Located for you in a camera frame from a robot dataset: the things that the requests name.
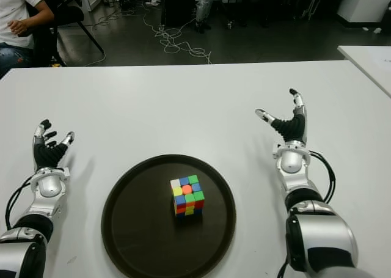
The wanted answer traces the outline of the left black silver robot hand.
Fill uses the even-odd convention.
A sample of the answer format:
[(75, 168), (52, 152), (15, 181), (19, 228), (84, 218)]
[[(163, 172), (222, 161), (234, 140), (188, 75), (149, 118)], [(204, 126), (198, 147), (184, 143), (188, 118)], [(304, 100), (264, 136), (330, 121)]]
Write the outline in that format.
[(75, 140), (75, 133), (70, 131), (62, 141), (49, 142), (52, 137), (57, 135), (56, 131), (47, 133), (51, 126), (51, 122), (45, 119), (39, 123), (33, 135), (32, 152), (35, 171), (44, 168), (56, 168)]

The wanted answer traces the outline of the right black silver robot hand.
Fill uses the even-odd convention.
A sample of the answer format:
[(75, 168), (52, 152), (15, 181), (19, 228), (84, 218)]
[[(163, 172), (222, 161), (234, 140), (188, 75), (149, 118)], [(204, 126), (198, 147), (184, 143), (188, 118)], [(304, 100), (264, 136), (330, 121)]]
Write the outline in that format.
[(307, 145), (307, 108), (301, 94), (297, 90), (290, 89), (289, 93), (293, 96), (294, 102), (293, 117), (291, 119), (278, 119), (262, 109), (256, 109), (255, 113), (264, 122), (271, 125), (282, 136), (284, 142), (296, 141), (305, 147)]

